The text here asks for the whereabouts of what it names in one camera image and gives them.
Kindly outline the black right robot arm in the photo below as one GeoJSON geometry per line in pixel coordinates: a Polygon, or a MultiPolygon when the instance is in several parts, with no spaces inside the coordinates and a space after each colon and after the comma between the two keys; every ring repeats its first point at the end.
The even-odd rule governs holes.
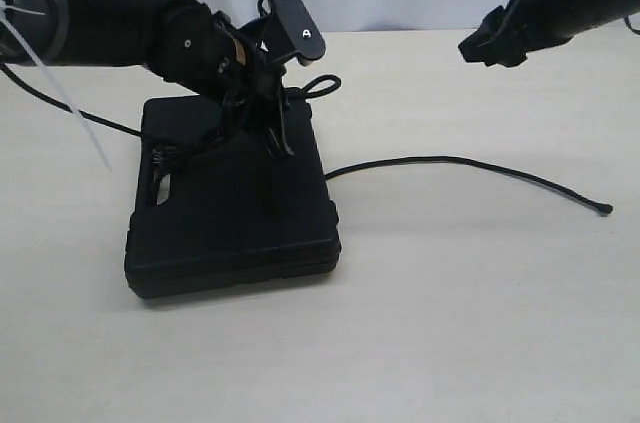
{"type": "Polygon", "coordinates": [[[513,68],[530,53],[560,47],[577,35],[639,12],[639,0],[508,0],[485,15],[458,49],[467,63],[513,68]]]}

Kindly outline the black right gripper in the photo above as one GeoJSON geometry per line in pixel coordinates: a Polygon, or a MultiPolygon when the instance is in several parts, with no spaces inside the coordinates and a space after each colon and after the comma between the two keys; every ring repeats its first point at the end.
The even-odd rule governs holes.
{"type": "Polygon", "coordinates": [[[458,49],[466,63],[514,68],[530,53],[565,45],[589,29],[589,0],[509,0],[458,49]]]}

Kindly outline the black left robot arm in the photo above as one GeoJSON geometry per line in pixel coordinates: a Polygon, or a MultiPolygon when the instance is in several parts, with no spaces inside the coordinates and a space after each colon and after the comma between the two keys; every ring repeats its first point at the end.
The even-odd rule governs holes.
{"type": "Polygon", "coordinates": [[[198,0],[1,0],[1,69],[142,67],[221,106],[222,118],[189,143],[158,137],[165,161],[213,149],[238,132],[276,158],[291,154],[284,127],[285,63],[296,54],[277,28],[275,0],[235,26],[198,0]]]}

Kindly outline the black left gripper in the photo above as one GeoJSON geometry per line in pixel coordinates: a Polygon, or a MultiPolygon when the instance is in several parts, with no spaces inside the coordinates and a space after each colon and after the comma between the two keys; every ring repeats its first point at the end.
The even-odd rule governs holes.
{"type": "Polygon", "coordinates": [[[220,98],[222,113],[209,141],[225,141],[244,128],[263,131],[263,143],[276,161],[294,155],[278,98],[284,70],[269,61],[264,33],[272,17],[265,15],[236,28],[223,12],[210,16],[209,83],[220,98]]]}

